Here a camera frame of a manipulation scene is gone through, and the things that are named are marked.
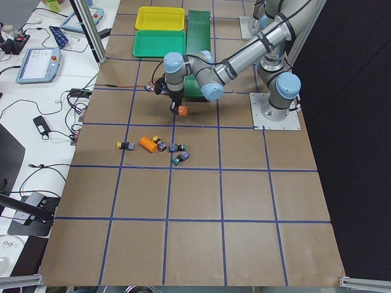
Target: orange object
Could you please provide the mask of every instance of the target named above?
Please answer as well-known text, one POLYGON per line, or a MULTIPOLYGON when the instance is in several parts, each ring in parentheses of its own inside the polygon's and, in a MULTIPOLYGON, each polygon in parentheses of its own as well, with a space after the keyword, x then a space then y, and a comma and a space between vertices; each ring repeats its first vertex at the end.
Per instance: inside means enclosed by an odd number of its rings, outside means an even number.
POLYGON ((141 137, 140 144, 149 152, 154 153, 158 149, 158 145, 146 136, 141 137))
POLYGON ((181 116, 187 116, 188 115, 188 108, 186 106, 179 106, 178 107, 178 115, 181 116))

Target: orange cylinder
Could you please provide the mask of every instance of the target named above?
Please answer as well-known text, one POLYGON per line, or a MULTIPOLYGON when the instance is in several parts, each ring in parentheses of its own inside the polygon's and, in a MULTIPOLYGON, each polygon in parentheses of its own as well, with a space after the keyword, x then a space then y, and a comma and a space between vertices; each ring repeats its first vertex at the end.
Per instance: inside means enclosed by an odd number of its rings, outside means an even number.
POLYGON ((149 152, 154 153, 158 149, 158 145, 146 136, 141 137, 140 145, 149 152))

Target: black curtain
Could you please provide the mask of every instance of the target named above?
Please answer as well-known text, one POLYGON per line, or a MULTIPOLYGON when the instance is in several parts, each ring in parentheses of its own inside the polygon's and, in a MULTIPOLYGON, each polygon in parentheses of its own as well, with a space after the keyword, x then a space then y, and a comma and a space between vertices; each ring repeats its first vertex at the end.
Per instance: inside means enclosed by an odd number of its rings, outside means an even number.
POLYGON ((328 0, 295 65, 346 275, 391 280, 391 1, 328 0))

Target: yellow tray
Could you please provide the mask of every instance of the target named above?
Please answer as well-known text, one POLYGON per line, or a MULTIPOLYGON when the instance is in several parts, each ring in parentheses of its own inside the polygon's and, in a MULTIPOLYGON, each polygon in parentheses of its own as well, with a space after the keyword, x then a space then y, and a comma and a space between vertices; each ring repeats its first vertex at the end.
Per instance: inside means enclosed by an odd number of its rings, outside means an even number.
POLYGON ((181 31, 185 26, 185 10, 178 7, 142 6, 136 29, 148 31, 181 31))

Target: green tray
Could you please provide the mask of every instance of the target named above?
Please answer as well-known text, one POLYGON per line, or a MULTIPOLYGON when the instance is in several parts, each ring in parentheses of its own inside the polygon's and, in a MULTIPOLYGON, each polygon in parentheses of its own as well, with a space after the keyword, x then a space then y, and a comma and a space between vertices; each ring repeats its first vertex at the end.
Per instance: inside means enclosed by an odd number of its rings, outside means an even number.
POLYGON ((137 31, 134 38, 133 56, 164 57, 169 52, 186 51, 184 31, 137 31))

